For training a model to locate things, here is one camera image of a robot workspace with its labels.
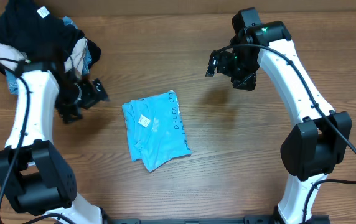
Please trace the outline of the light blue printed t-shirt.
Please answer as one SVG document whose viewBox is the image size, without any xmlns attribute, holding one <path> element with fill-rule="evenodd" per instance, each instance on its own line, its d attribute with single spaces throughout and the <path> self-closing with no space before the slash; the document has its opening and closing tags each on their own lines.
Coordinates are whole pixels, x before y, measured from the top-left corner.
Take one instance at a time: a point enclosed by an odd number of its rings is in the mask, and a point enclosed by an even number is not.
<svg viewBox="0 0 356 224">
<path fill-rule="evenodd" d="M 191 155 L 174 90 L 122 105 L 131 160 L 152 172 L 178 157 Z"/>
</svg>

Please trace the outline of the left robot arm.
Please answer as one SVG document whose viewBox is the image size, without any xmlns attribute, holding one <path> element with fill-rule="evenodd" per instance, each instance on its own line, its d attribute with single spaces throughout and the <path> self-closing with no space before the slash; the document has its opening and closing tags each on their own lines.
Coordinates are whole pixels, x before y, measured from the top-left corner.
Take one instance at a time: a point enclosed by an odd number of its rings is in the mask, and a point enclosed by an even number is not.
<svg viewBox="0 0 356 224">
<path fill-rule="evenodd" d="M 63 80 L 52 61 L 15 61 L 19 88 L 11 134 L 0 151 L 1 204 L 7 198 L 17 213 L 34 216 L 32 223 L 53 218 L 57 223 L 111 223 L 106 212 L 78 193 L 73 169 L 52 139 L 54 110 L 64 123 L 81 119 L 108 95 L 99 79 Z"/>
</svg>

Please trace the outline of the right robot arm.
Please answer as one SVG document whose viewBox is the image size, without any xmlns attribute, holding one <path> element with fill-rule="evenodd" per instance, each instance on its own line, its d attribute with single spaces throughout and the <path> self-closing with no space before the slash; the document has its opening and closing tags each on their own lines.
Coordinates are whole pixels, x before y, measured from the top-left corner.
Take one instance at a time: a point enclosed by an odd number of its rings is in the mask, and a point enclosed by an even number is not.
<svg viewBox="0 0 356 224">
<path fill-rule="evenodd" d="M 255 8 L 232 18 L 235 36 L 228 46 L 210 55 L 206 74 L 224 74 L 235 89 L 252 91 L 256 73 L 269 76 L 291 120 L 291 132 L 280 155 L 288 180 L 284 195 L 268 215 L 249 215 L 245 223 L 329 223 L 313 215 L 312 205 L 323 180 L 340 164 L 352 127 L 346 112 L 338 113 L 314 86 L 281 21 L 264 23 Z"/>
</svg>

